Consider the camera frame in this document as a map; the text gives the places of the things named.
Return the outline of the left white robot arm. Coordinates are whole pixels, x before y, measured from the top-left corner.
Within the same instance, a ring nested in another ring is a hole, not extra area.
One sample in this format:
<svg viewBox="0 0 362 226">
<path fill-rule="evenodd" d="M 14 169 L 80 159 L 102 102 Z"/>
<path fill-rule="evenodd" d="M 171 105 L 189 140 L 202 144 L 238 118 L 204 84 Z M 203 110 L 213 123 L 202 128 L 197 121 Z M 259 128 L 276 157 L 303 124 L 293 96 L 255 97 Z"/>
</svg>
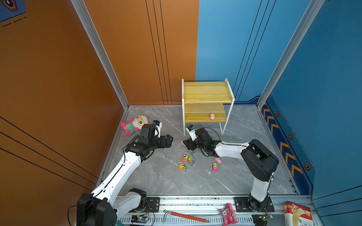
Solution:
<svg viewBox="0 0 362 226">
<path fill-rule="evenodd" d="M 76 208 L 77 226 L 114 226 L 130 211 L 146 209 L 147 193 L 133 188 L 118 198 L 119 192 L 140 164 L 149 159 L 158 148 L 170 148 L 171 135 L 160 134 L 162 123 L 153 121 L 123 149 L 123 157 L 107 178 L 90 194 L 82 194 Z"/>
</svg>

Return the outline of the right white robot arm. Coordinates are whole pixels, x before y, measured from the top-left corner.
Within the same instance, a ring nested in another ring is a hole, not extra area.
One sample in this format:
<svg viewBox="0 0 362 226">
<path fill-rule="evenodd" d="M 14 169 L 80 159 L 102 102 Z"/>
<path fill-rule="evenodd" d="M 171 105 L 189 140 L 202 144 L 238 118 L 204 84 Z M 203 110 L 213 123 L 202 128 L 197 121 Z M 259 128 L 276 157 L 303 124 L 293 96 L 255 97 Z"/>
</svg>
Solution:
<svg viewBox="0 0 362 226">
<path fill-rule="evenodd" d="M 263 143 L 253 139 L 246 143 L 227 143 L 211 138 L 205 128 L 195 129 L 193 125 L 185 129 L 190 138 L 183 141 L 189 151 L 197 148 L 206 157 L 228 157 L 243 160 L 253 175 L 253 185 L 248 198 L 235 198 L 237 212 L 274 212 L 269 194 L 271 181 L 279 165 L 279 159 Z"/>
</svg>

